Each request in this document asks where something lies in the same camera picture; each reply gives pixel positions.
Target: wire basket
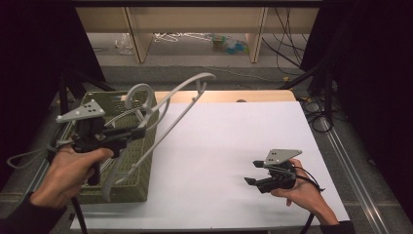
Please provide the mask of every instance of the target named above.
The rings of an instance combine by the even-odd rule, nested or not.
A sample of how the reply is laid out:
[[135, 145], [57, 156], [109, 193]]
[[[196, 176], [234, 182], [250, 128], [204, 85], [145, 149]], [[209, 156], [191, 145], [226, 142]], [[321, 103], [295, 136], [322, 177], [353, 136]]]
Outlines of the wire basket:
[[[125, 108], [125, 103], [123, 97], [128, 92], [89, 92], [86, 93], [82, 104], [87, 103], [94, 99], [105, 111], [105, 116], [103, 118], [106, 122], [112, 118], [122, 114], [127, 109]], [[133, 97], [132, 108], [140, 107], [146, 101], [146, 92], [137, 92]], [[154, 113], [148, 122], [148, 126], [151, 126], [158, 120], [159, 114]], [[135, 115], [127, 115], [116, 121], [116, 128], [132, 127], [139, 124]], [[72, 133], [74, 126], [71, 124], [69, 126], [69, 131], [64, 138], [69, 138]], [[136, 163], [143, 154], [154, 144], [156, 130], [146, 133], [144, 138], [132, 141], [127, 150], [124, 153], [124, 159], [121, 166], [118, 169], [119, 173], [127, 173], [131, 165]], [[132, 203], [132, 202], [144, 202], [147, 200], [148, 187], [149, 187], [149, 176], [151, 172], [152, 165], [152, 154], [150, 154], [134, 171], [134, 173], [123, 183], [118, 185], [113, 185], [110, 194], [111, 203]], [[111, 164], [105, 171], [100, 175], [100, 181], [105, 181], [109, 172], [112, 169], [113, 164]], [[79, 200], [82, 204], [100, 204], [107, 203], [102, 198], [101, 184], [90, 186], [84, 185], [79, 194]]]

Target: white cable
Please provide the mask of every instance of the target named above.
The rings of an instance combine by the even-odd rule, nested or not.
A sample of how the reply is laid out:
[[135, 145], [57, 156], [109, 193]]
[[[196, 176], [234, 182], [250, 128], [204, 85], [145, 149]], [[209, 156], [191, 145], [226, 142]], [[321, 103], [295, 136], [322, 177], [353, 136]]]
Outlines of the white cable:
[[178, 42], [178, 39], [176, 37], [181, 36], [181, 33], [177, 34], [167, 34], [167, 33], [154, 33], [155, 34], [155, 40], [154, 42], [161, 42], [161, 40], [168, 41], [168, 42]]
[[204, 41], [211, 41], [211, 38], [205, 38], [205, 34], [204, 33], [192, 33], [192, 32], [186, 32], [182, 34], [183, 36], [187, 36], [187, 37], [192, 37], [195, 39], [199, 39], [199, 40], [204, 40]]
[[109, 172], [109, 175], [106, 177], [106, 180], [102, 184], [100, 191], [102, 192], [102, 198], [107, 202], [110, 202], [110, 190], [112, 189], [112, 185], [115, 182], [118, 168], [121, 166], [122, 161], [124, 159], [124, 154], [127, 151], [128, 151], [127, 149], [123, 149], [121, 151], [121, 155], [112, 161], [113, 162], [112, 170]]
[[208, 67], [208, 66], [201, 66], [201, 67], [203, 67], [203, 68], [205, 68], [205, 69], [209, 69], [209, 70], [228, 72], [228, 73], [231, 73], [231, 74], [233, 74], [233, 75], [238, 75], [238, 76], [242, 76], [242, 77], [251, 77], [251, 78], [256, 78], [256, 79], [265, 80], [265, 81], [270, 81], [270, 82], [281, 82], [281, 80], [280, 80], [280, 81], [273, 81], [273, 80], [266, 79], [266, 78], [263, 78], [263, 77], [260, 77], [260, 76], [243, 75], [243, 74], [236, 73], [236, 72], [233, 72], [233, 71], [230, 71], [230, 70], [225, 70], [225, 69], [212, 68], [212, 67]]
[[[36, 155], [30, 159], [27, 163], [23, 164], [22, 166], [16, 166], [15, 164], [12, 163], [13, 160], [17, 159], [17, 158], [23, 158], [23, 157], [27, 157], [29, 155], [35, 154]], [[9, 165], [10, 167], [14, 168], [14, 169], [23, 169], [25, 167], [27, 167], [28, 165], [30, 165], [31, 163], [33, 163], [37, 158], [39, 158], [40, 156], [42, 156], [43, 153], [46, 153], [46, 149], [45, 148], [40, 148], [40, 149], [36, 149], [27, 153], [22, 153], [19, 155], [15, 155], [13, 157], [10, 157], [7, 160], [7, 165]]]
[[148, 151], [146, 151], [145, 154], [136, 163], [134, 163], [131, 166], [131, 169], [128, 171], [127, 175], [123, 176], [121, 179], [118, 179], [115, 182], [115, 184], [119, 184], [119, 183], [122, 183], [123, 181], [125, 181], [137, 169], [137, 167], [143, 162], [143, 160], [145, 160], [152, 153], [152, 151], [155, 149], [155, 147], [168, 135], [168, 133], [175, 127], [175, 125], [182, 119], [182, 117], [189, 111], [189, 109], [191, 109], [191, 107], [197, 102], [197, 100], [201, 97], [201, 95], [204, 93], [204, 91], [207, 87], [207, 83], [203, 83], [202, 86], [201, 86], [200, 79], [207, 78], [207, 77], [212, 78], [212, 79], [216, 78], [214, 75], [212, 75], [210, 73], [198, 74], [198, 75], [184, 81], [180, 85], [178, 85], [175, 89], [173, 89], [171, 92], [169, 92], [156, 106], [154, 106], [152, 108], [150, 106], [151, 106], [152, 99], [153, 99], [153, 93], [151, 93], [152, 89], [148, 85], [139, 84], [139, 85], [134, 86], [133, 88], [131, 88], [128, 91], [127, 99], [125, 100], [125, 106], [127, 108], [131, 108], [131, 97], [133, 96], [133, 94], [135, 92], [143, 89], [143, 90], [146, 90], [146, 92], [148, 94], [148, 97], [147, 97], [145, 103], [142, 106], [143, 109], [146, 111], [146, 114], [144, 116], [145, 120], [141, 123], [141, 125], [139, 125], [139, 127], [145, 126], [147, 121], [150, 119], [152, 113], [154, 113], [155, 111], [158, 111], [161, 108], [161, 106], [163, 106], [166, 103], [167, 106], [166, 106], [166, 109], [165, 109], [164, 114], [163, 114], [163, 116], [164, 116], [165, 112], [168, 110], [168, 105], [169, 105], [169, 102], [170, 102], [170, 98], [174, 94], [176, 94], [176, 92], [178, 92], [179, 90], [181, 90], [182, 88], [184, 88], [186, 85], [188, 85], [189, 83], [191, 83], [193, 81], [196, 82], [198, 95], [196, 97], [192, 98], [192, 102], [179, 115], [179, 117], [172, 123], [172, 125], [166, 130], [166, 132], [161, 137], [159, 137], [159, 139], [156, 142], [154, 142], [152, 147], [150, 149], [148, 149]]
[[122, 114], [119, 114], [119, 115], [113, 117], [111, 120], [109, 120], [109, 121], [104, 125], [104, 127], [108, 127], [108, 126], [111, 125], [112, 123], [116, 122], [117, 120], [119, 120], [119, 119], [121, 119], [121, 118], [123, 118], [123, 117], [125, 117], [125, 116], [127, 116], [127, 115], [129, 115], [129, 114], [133, 114], [133, 113], [136, 113], [136, 112], [140, 112], [140, 111], [137, 111], [137, 110], [139, 110], [139, 109], [140, 109], [140, 107], [137, 107], [137, 108], [134, 108], [134, 109], [130, 109], [130, 110], [127, 110], [127, 111], [123, 112]]
[[158, 124], [162, 121], [162, 119], [164, 119], [165, 114], [167, 113], [168, 108], [169, 108], [169, 103], [170, 103], [170, 98], [167, 100], [167, 104], [165, 105], [165, 110], [164, 110], [164, 112], [162, 113], [162, 115], [158, 118], [158, 120], [157, 120], [153, 125], [151, 125], [151, 127], [148, 127], [148, 128], [146, 129], [146, 132], [150, 132], [150, 131], [154, 130], [155, 127], [158, 126]]

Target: black backdrop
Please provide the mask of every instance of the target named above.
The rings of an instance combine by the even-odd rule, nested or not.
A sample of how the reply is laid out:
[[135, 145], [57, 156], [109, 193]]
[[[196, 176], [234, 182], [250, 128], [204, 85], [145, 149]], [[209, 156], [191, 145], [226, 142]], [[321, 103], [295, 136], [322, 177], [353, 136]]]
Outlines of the black backdrop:
[[0, 26], [1, 189], [12, 173], [6, 160], [28, 150], [61, 72], [72, 67], [104, 78], [74, 9], [2, 1]]
[[[343, 109], [413, 222], [413, 8], [405, 2], [359, 1], [349, 49], [333, 77]], [[302, 69], [317, 64], [342, 16], [320, 11]]]

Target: black cable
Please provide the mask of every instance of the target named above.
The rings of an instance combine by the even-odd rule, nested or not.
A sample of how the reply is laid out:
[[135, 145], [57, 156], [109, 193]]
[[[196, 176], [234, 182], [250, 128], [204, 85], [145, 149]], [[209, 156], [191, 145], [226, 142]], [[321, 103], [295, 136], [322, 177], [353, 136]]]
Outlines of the black cable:
[[[276, 51], [276, 53], [277, 53], [277, 55], [276, 55], [277, 68], [279, 69], [280, 72], [282, 72], [284, 74], [287, 74], [287, 75], [300, 75], [300, 74], [294, 74], [294, 73], [286, 72], [286, 71], [282, 70], [282, 68], [280, 67], [280, 65], [279, 65], [279, 55], [281, 54], [280, 53], [281, 46], [282, 46], [282, 44], [279, 44], [279, 48]], [[300, 68], [299, 65], [297, 63], [293, 62], [291, 59], [289, 59], [289, 61], [291, 61], [293, 64], [297, 65], [298, 68]]]
[[88, 228], [86, 227], [85, 218], [83, 217], [83, 213], [82, 213], [82, 209], [79, 204], [79, 200], [77, 199], [77, 197], [73, 197], [71, 200], [72, 200], [72, 204], [75, 209], [75, 212], [76, 212], [76, 216], [78, 216], [78, 220], [79, 220], [82, 233], [88, 234]]
[[307, 231], [310, 229], [311, 223], [313, 222], [314, 216], [314, 214], [310, 213], [309, 218], [307, 219], [307, 222], [304, 225], [303, 229], [301, 229], [300, 234], [307, 233]]
[[264, 38], [262, 38], [262, 41], [270, 48], [271, 51], [275, 52], [277, 55], [283, 57], [284, 59], [288, 60], [289, 62], [291, 62], [293, 65], [295, 65], [296, 67], [300, 67], [300, 64], [296, 63], [295, 61], [291, 60], [290, 58], [288, 58], [287, 56], [283, 55], [282, 53], [280, 53], [280, 49], [276, 50], [273, 47], [271, 47]]
[[[307, 102], [307, 100], [308, 100], [309, 98], [310, 98], [310, 97], [307, 97], [306, 99], [300, 99], [300, 100], [299, 100], [299, 101], [303, 101], [303, 103], [301, 104], [301, 107], [303, 108], [303, 110], [304, 110], [305, 112], [308, 113], [308, 114], [306, 114], [306, 117], [312, 117], [312, 116], [314, 116], [314, 115], [320, 115], [320, 116], [322, 117], [322, 115], [323, 115], [323, 114], [322, 114], [322, 111], [319, 109], [320, 104], [319, 104], [318, 102]], [[318, 106], [317, 110], [315, 110], [315, 111], [309, 110], [309, 109], [308, 109], [308, 105], [310, 105], [310, 104], [316, 104], [316, 105]], [[332, 110], [332, 113], [334, 113], [334, 112], [340, 112], [340, 111], [342, 111], [342, 109], [341, 109], [340, 107], [338, 107], [338, 109]], [[339, 120], [339, 121], [342, 121], [342, 122], [349, 122], [349, 120], [347, 119], [346, 116], [344, 116], [344, 118], [339, 118], [339, 117], [337, 117], [337, 116], [332, 115], [331, 118], [336, 119], [336, 120]]]
[[[300, 178], [300, 179], [303, 179], [303, 180], [306, 180], [306, 181], [310, 182], [319, 192], [324, 191], [324, 189], [319, 188], [319, 183], [316, 181], [316, 179], [313, 177], [313, 175], [311, 175], [307, 170], [305, 170], [303, 168], [300, 168], [300, 167], [295, 167], [295, 166], [294, 166], [294, 168], [304, 171], [312, 179], [309, 179], [307, 177], [303, 177], [303, 176], [300, 176], [300, 175], [297, 175], [296, 176], [297, 178]], [[300, 234], [307, 233], [307, 231], [310, 229], [311, 223], [313, 222], [314, 216], [315, 216], [314, 214], [310, 213], [306, 224], [304, 225], [303, 229], [301, 229]]]
[[[329, 118], [326, 118], [326, 115], [324, 113], [324, 111], [322, 111], [319, 107], [320, 104], [318, 102], [306, 102], [309, 98], [311, 97], [307, 97], [306, 100], [301, 104], [301, 107], [303, 108], [303, 110], [306, 112], [305, 116], [307, 119], [312, 118], [308, 121], [308, 123], [311, 125], [312, 129], [318, 133], [327, 133], [329, 131], [331, 131], [331, 129], [333, 128], [333, 123], [332, 120]], [[315, 111], [311, 111], [307, 108], [307, 105], [309, 104], [315, 104], [317, 109]], [[316, 127], [316, 122], [317, 121], [321, 121], [321, 118], [325, 118], [326, 122], [327, 122], [327, 129], [326, 130], [320, 130]]]
[[297, 61], [301, 63], [302, 59], [301, 56], [298, 54], [296, 47], [294, 46], [294, 42], [292, 40], [292, 34], [291, 34], [291, 27], [289, 25], [289, 13], [290, 13], [290, 8], [286, 8], [286, 23], [285, 23], [285, 31], [286, 31], [286, 35], [287, 38], [289, 39], [289, 42], [292, 45], [293, 48], [293, 52], [295, 54], [295, 57], [297, 58]]
[[289, 26], [289, 12], [290, 12], [290, 9], [286, 8], [286, 22], [285, 22], [285, 25], [282, 22], [282, 18], [280, 17], [280, 14], [279, 14], [279, 11], [277, 10], [277, 8], [275, 8], [275, 10], [276, 10], [277, 17], [279, 18], [279, 21], [282, 24], [282, 30], [283, 30], [282, 39], [283, 39], [283, 36], [286, 35], [286, 37], [288, 38], [289, 42], [292, 45], [293, 52], [294, 52], [295, 57], [297, 58], [297, 61], [301, 62], [302, 59], [301, 59], [300, 55], [298, 54], [297, 50], [295, 49], [296, 47], [294, 46], [294, 42], [292, 40], [292, 35], [291, 35], [291, 27]]
[[309, 40], [304, 36], [304, 34], [301, 34], [301, 36], [303, 36], [303, 38], [306, 42], [309, 42]]
[[289, 45], [289, 44], [286, 44], [286, 43], [282, 42], [282, 41], [276, 36], [275, 33], [273, 33], [273, 36], [274, 36], [274, 38], [276, 38], [277, 41], [279, 41], [280, 43], [282, 43], [282, 44], [283, 44], [284, 46], [286, 46], [286, 47], [295, 48], [296, 50], [299, 50], [299, 51], [304, 51], [304, 49], [301, 49], [301, 48], [298, 48], [298, 47], [294, 47], [294, 46], [291, 46], [291, 45]]

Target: wrist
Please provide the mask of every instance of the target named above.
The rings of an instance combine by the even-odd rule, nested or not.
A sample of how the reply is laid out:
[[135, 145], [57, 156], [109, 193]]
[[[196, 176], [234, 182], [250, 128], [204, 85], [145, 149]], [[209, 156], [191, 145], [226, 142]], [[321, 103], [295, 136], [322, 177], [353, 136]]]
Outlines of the wrist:
[[30, 203], [37, 207], [62, 209], [68, 199], [58, 193], [39, 188], [30, 196]]
[[321, 225], [337, 225], [339, 221], [335, 213], [327, 204], [319, 204], [312, 213], [317, 217]]

